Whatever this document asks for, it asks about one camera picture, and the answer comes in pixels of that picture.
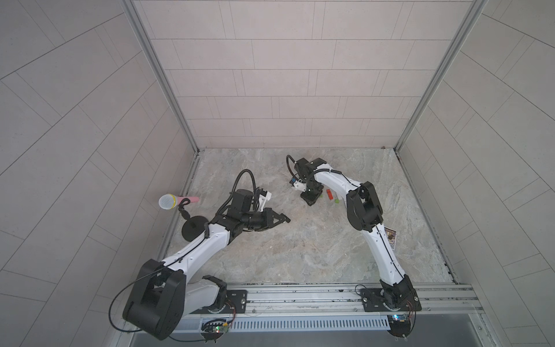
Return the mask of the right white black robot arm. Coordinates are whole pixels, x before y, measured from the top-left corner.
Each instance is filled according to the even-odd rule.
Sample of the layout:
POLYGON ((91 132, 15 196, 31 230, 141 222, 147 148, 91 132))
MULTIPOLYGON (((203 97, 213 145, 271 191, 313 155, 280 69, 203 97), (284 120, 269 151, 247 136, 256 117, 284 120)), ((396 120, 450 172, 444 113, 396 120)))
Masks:
POLYGON ((387 238, 383 208, 374 185, 349 179, 321 158, 294 160, 288 155, 286 164, 291 174, 291 186, 301 192, 301 198, 307 205, 315 204, 325 187, 345 203, 348 222, 361 232, 377 264, 382 286, 382 291, 376 296, 379 303, 390 311, 420 311, 416 289, 397 261, 387 238))

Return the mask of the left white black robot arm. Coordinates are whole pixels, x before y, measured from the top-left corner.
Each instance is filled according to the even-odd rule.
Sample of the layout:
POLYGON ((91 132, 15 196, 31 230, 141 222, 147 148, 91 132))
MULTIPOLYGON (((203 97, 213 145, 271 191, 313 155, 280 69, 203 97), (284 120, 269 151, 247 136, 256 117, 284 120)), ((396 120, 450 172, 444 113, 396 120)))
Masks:
POLYGON ((232 187, 214 218, 187 216, 184 231, 190 243, 164 260, 148 260, 137 279, 124 287, 130 294, 122 312, 133 333, 146 332, 158 340, 172 334, 182 317, 206 309, 219 313, 232 308, 227 284, 215 276, 196 282, 195 273, 243 232, 267 231, 291 220, 266 207, 270 193, 255 183, 252 188, 232 187))

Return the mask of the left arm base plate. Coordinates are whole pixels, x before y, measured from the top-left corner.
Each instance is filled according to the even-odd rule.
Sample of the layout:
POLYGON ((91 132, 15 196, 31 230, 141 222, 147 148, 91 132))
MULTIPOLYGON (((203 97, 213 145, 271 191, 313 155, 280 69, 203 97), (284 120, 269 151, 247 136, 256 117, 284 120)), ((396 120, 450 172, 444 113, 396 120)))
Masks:
POLYGON ((192 312, 193 315, 211 314, 228 315, 233 312, 243 314, 247 305, 247 290, 226 290, 218 293, 215 302, 192 312))

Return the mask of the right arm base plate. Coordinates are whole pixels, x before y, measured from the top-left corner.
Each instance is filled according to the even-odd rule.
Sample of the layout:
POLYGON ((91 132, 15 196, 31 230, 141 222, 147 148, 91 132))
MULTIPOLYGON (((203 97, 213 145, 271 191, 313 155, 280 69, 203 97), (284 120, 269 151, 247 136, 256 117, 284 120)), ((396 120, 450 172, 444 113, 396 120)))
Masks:
POLYGON ((409 295, 398 305, 397 308, 387 306, 381 289, 356 289, 356 293, 360 296, 364 312, 387 312, 397 314, 398 312, 420 312, 422 306, 420 299, 416 295, 409 295))

